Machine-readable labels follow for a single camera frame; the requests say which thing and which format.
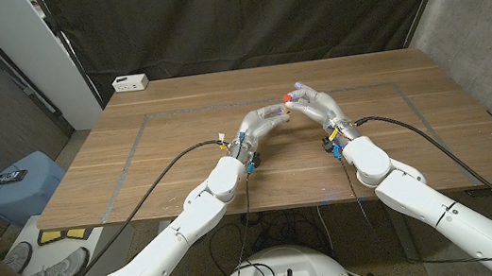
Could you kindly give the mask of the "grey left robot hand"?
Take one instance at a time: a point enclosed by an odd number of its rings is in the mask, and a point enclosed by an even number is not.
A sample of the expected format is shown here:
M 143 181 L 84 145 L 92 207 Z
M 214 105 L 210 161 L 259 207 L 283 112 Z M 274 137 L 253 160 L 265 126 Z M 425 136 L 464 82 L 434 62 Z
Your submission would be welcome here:
M 258 148 L 258 142 L 278 124 L 288 121 L 290 116 L 283 104 L 269 105 L 249 112 L 230 145 L 230 156 L 242 164 L 248 164 Z

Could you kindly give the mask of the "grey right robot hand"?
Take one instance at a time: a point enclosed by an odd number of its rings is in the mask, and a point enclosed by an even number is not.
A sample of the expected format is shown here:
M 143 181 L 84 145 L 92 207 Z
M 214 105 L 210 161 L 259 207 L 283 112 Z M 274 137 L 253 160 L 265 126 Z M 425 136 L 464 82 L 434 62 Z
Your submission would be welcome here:
M 304 113 L 321 124 L 331 140 L 345 144 L 360 137 L 361 133 L 331 96 L 299 81 L 295 83 L 295 88 L 283 96 L 286 107 Z

